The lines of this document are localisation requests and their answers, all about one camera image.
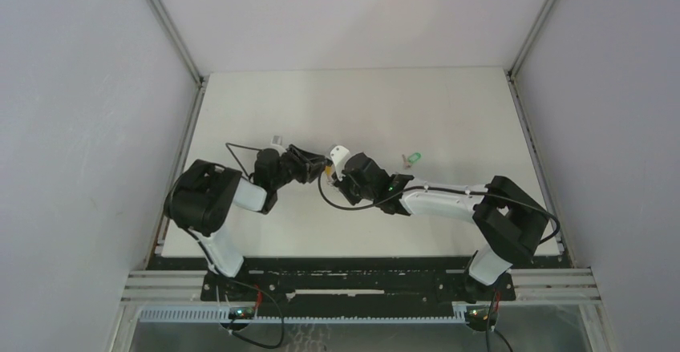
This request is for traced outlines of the large keyring with yellow grip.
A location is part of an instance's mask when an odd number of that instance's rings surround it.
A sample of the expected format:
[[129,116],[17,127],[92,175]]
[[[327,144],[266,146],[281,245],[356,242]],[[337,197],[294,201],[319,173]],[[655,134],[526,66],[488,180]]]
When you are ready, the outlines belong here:
[[333,185],[335,182],[335,166],[330,160],[326,161],[324,174],[326,177],[326,183],[328,185]]

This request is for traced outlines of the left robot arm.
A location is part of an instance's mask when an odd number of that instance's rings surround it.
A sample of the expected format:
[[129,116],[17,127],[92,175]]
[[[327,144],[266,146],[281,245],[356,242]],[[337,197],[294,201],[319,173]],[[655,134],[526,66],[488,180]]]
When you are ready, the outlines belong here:
[[174,182],[164,202],[164,215],[186,232],[201,248],[208,269],[223,277],[219,289],[229,300],[241,301],[249,295],[251,281],[239,273],[244,256],[225,227],[233,207],[263,215],[277,203],[279,189],[297,181],[315,181],[330,160],[290,145],[256,150],[253,171],[242,162],[238,169],[207,160],[195,160]]

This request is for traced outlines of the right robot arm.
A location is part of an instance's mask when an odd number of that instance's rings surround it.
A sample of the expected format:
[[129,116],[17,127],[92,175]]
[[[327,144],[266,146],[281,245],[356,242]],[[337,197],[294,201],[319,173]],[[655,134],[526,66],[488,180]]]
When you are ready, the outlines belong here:
[[516,264],[529,261],[543,244],[551,215],[505,176],[487,184],[445,185],[408,174],[388,174],[365,153],[350,154],[343,146],[330,151],[333,185],[350,210],[378,208],[388,215],[439,216],[471,223],[486,244],[465,269],[463,289],[483,301],[500,277]]

